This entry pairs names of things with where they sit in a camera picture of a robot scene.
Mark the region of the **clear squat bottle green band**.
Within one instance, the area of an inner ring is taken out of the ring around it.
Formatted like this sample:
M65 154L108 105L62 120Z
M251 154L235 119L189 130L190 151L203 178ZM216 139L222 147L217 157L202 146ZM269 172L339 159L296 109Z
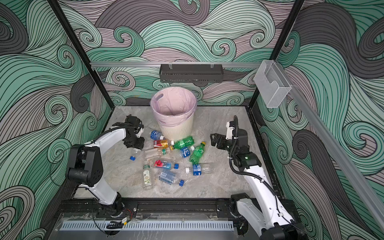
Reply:
M156 148L145 151L145 159L152 160L155 158L160 158L162 156L170 154L171 149L170 148Z

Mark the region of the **clear bottle blue label white cap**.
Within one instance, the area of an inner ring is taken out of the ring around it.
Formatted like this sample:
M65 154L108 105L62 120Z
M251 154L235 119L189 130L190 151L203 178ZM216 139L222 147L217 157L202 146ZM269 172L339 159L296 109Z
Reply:
M185 172L187 174L192 174L193 176L201 176L212 174L214 172L214 167L212 163L195 164L191 167L185 167Z

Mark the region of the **clear bottle green Chinese label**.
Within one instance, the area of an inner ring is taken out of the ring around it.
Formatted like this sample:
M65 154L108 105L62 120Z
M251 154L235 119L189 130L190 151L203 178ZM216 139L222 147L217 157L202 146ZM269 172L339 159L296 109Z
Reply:
M143 184L145 190L153 188L151 166L150 162L147 160L143 161Z

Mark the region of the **light blue label bottle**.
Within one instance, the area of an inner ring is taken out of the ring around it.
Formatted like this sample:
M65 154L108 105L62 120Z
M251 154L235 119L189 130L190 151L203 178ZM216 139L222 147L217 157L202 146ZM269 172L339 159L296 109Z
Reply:
M183 187L185 184L185 180L177 178L177 175L169 170L163 170L160 172L159 181L169 185L176 184L181 187Z

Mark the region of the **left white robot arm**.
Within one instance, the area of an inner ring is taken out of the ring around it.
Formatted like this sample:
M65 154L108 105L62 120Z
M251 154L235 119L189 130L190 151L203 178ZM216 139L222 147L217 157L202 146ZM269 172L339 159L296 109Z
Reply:
M83 145L75 145L69 150L66 179L87 189L112 217L122 214L124 205L120 193L115 191L104 178L102 155L118 142L127 148L141 150L145 139L142 121L128 115L124 122L117 122L113 127L98 135L94 140Z

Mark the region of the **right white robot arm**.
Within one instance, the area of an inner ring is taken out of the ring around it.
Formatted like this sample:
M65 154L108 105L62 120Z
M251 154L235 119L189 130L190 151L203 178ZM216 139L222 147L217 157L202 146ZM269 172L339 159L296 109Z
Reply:
M231 170L244 176L258 206L248 197L235 200L235 210L246 219L261 240L306 240L304 226L285 209L270 185L257 155L250 151L247 131L211 134L211 145L229 153Z

